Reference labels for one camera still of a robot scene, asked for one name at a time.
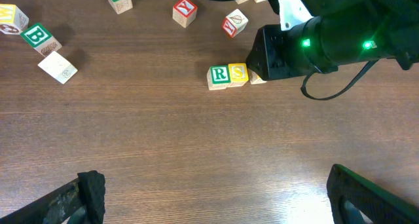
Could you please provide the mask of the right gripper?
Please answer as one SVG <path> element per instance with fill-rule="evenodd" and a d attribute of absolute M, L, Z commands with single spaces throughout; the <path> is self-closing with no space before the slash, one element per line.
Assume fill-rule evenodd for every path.
<path fill-rule="evenodd" d="M 248 69 L 265 81 L 335 72 L 322 47 L 321 17 L 312 16 L 301 0 L 268 1 L 280 23 L 258 29 Z"/>

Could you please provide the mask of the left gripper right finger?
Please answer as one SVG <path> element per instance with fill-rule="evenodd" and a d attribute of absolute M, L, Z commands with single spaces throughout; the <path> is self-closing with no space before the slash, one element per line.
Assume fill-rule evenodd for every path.
<path fill-rule="evenodd" d="M 418 208 L 349 168 L 334 164 L 327 195 L 335 223 L 417 223 Z"/>

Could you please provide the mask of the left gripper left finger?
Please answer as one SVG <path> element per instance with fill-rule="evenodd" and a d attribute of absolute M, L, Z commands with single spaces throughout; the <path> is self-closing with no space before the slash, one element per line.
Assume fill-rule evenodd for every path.
<path fill-rule="evenodd" d="M 103 223 L 105 176 L 96 170 L 1 218 L 7 223 Z"/>

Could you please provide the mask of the yellow S block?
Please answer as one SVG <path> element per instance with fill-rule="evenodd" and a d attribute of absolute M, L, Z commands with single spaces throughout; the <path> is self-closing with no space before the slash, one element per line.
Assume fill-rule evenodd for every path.
<path fill-rule="evenodd" d="M 245 63 L 229 64 L 230 84 L 228 88 L 244 86 L 248 80 L 249 75 Z"/>
<path fill-rule="evenodd" d="M 247 69 L 247 72 L 248 72 L 249 81 L 251 84 L 263 84 L 266 82 L 262 78 L 260 78 L 258 74 L 256 74 L 256 72 L 250 69 Z"/>

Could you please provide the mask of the green R block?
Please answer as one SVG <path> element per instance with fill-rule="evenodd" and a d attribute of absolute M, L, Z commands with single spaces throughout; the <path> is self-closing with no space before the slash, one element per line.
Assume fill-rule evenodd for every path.
<path fill-rule="evenodd" d="M 224 90 L 231 83 L 229 68 L 227 65 L 211 66 L 207 73 L 209 90 Z"/>

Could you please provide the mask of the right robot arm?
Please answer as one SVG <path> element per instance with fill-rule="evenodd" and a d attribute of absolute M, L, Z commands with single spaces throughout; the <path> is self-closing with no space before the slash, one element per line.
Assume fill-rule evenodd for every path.
<path fill-rule="evenodd" d="M 341 65 L 418 62 L 418 0 L 278 0 L 280 23 L 261 27 L 247 67 L 265 81 L 328 74 Z"/>

